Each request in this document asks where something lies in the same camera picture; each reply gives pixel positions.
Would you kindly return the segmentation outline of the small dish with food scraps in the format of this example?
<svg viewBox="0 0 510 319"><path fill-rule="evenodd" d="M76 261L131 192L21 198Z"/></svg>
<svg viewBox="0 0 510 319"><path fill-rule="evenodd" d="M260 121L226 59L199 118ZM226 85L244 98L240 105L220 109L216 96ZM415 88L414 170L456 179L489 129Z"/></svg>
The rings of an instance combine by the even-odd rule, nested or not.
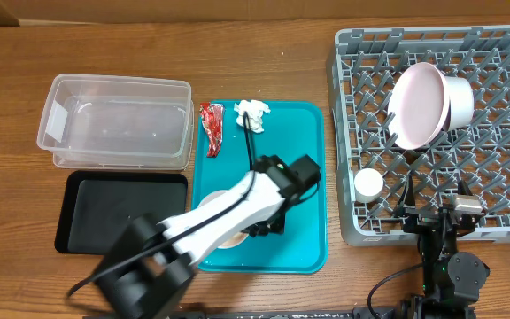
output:
<svg viewBox="0 0 510 319"><path fill-rule="evenodd" d="M205 204L208 204L209 202L213 201L214 199L224 194L225 192L226 192L225 190L214 191L208 194L206 197L204 197L198 205L203 206ZM220 245L219 249L230 249L236 247L240 245L247 237L248 237L247 233L238 232L229 240L225 241L222 245Z"/></svg>

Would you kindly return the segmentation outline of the grey round bowl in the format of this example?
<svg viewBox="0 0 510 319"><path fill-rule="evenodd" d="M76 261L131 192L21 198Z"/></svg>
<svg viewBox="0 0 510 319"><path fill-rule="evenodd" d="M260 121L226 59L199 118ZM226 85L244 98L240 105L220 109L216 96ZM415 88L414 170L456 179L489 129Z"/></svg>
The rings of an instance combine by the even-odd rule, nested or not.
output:
<svg viewBox="0 0 510 319"><path fill-rule="evenodd" d="M384 186L383 176L372 168L363 168L357 172L353 180L355 200L370 203L381 195Z"/></svg>

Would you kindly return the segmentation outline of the white tissue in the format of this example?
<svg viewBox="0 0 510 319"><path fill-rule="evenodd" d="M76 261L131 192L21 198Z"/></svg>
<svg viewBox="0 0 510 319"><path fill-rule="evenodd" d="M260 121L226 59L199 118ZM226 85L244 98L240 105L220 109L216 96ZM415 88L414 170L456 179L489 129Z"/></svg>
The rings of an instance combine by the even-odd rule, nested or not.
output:
<svg viewBox="0 0 510 319"><path fill-rule="evenodd" d="M243 127L243 116L247 116L249 130L253 133L263 133L263 115L270 114L270 107L258 100L241 100L234 104L234 111L237 112L236 124Z"/></svg>

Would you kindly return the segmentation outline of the red snack wrapper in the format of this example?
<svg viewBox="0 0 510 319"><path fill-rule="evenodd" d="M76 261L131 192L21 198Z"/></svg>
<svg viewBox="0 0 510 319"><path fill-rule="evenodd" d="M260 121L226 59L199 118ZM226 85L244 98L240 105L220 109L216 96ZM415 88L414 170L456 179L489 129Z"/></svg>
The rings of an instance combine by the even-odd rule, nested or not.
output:
<svg viewBox="0 0 510 319"><path fill-rule="evenodd" d="M215 158L222 144L223 117L225 108L223 104L201 103L200 117L202 126L208 138L208 158Z"/></svg>

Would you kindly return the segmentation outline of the white round plate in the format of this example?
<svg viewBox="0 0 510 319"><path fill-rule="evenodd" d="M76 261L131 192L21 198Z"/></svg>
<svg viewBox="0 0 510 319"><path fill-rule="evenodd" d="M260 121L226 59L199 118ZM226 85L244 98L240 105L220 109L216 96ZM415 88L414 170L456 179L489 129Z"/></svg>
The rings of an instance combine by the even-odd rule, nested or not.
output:
<svg viewBox="0 0 510 319"><path fill-rule="evenodd" d="M397 135L395 144L404 150L428 144L443 128L449 108L444 75L427 62L408 67L398 78L387 107L394 115L388 129Z"/></svg>

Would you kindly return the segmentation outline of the white cup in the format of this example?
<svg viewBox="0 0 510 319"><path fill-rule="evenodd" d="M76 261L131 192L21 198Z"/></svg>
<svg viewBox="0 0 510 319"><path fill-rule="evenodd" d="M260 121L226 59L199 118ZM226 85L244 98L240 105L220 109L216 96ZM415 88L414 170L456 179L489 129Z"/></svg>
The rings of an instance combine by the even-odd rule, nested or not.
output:
<svg viewBox="0 0 510 319"><path fill-rule="evenodd" d="M473 90L469 81L460 77L446 76L450 107L444 129L463 128L470 124L475 110Z"/></svg>

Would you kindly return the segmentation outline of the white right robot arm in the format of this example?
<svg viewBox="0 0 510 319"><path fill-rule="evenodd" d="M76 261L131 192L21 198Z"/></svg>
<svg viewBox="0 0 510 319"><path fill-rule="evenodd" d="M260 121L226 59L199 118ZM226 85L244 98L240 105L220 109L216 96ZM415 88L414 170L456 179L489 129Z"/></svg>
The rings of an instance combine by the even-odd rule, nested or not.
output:
<svg viewBox="0 0 510 319"><path fill-rule="evenodd" d="M457 238L460 230L468 233L475 230L483 211L461 210L450 204L436 211L403 205L397 213L405 218L404 231L418 236L423 294L403 300L395 316L475 319L473 305L491 271L476 255L460 251Z"/></svg>

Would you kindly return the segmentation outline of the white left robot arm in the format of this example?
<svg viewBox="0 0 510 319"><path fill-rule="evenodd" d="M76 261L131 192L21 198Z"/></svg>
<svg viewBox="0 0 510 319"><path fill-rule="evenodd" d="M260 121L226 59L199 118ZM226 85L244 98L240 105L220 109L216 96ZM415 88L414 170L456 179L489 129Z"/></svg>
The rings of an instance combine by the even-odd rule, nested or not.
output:
<svg viewBox="0 0 510 319"><path fill-rule="evenodd" d="M320 179L307 155L291 164L262 156L238 184L192 211L133 220L90 280L119 318L165 318L211 252L242 230L277 232L287 210Z"/></svg>

